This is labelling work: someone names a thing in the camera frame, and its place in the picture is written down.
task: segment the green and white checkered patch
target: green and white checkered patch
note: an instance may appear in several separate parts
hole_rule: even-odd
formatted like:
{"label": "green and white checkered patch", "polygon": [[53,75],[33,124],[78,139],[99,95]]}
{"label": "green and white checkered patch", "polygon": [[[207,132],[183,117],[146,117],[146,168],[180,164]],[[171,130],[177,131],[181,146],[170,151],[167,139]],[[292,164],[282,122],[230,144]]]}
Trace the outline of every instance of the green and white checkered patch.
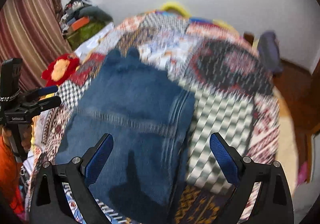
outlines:
{"label": "green and white checkered patch", "polygon": [[253,101],[210,94],[197,83],[178,83],[194,92],[196,103],[189,130],[189,161],[187,183],[216,194],[225,194],[231,187],[226,181],[210,146],[210,135],[219,132],[226,142],[243,156],[249,146],[252,126]]}

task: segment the red plush toy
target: red plush toy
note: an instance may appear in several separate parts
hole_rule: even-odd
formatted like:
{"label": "red plush toy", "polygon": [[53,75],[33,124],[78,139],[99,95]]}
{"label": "red plush toy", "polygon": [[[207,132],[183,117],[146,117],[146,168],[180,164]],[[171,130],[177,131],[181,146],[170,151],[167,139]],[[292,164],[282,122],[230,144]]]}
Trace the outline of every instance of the red plush toy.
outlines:
{"label": "red plush toy", "polygon": [[75,54],[64,54],[57,58],[42,72],[41,77],[47,80],[45,86],[61,85],[76,71],[79,63]]}

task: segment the silver bolt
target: silver bolt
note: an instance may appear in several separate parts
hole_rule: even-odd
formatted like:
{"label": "silver bolt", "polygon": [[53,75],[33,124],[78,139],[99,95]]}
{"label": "silver bolt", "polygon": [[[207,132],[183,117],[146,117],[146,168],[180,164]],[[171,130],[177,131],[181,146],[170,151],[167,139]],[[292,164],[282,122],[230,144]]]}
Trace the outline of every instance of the silver bolt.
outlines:
{"label": "silver bolt", "polygon": [[46,162],[43,163],[42,166],[43,166],[44,168],[47,168],[47,167],[49,167],[49,165],[50,165],[50,162],[49,162],[49,161],[46,161]]}
{"label": "silver bolt", "polygon": [[276,166],[276,167],[280,167],[281,166],[281,164],[278,161],[274,161],[273,165]]}
{"label": "silver bolt", "polygon": [[80,158],[79,157],[75,157],[75,158],[72,159],[72,162],[74,164],[76,164],[76,163],[80,162]]}
{"label": "silver bolt", "polygon": [[248,157],[248,156],[245,156],[242,160],[243,160],[245,163],[250,163],[250,162],[251,162],[251,158]]}

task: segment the curtain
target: curtain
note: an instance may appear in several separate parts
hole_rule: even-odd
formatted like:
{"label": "curtain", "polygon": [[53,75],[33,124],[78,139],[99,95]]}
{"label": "curtain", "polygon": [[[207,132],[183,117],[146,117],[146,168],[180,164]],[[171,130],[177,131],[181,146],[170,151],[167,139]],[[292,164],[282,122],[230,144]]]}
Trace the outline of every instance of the curtain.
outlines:
{"label": "curtain", "polygon": [[0,61],[23,59],[22,90],[44,86],[42,71],[71,52],[58,24],[61,15],[61,0],[7,0],[0,11]]}

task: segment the wooden floor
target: wooden floor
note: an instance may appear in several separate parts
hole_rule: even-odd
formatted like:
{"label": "wooden floor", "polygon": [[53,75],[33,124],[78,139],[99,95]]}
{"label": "wooden floor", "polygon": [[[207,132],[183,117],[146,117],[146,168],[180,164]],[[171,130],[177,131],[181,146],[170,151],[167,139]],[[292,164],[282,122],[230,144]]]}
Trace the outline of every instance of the wooden floor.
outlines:
{"label": "wooden floor", "polygon": [[291,112],[301,166],[307,160],[305,135],[320,123],[320,77],[312,77],[306,70],[285,61],[283,66],[284,71],[274,77],[274,84]]}

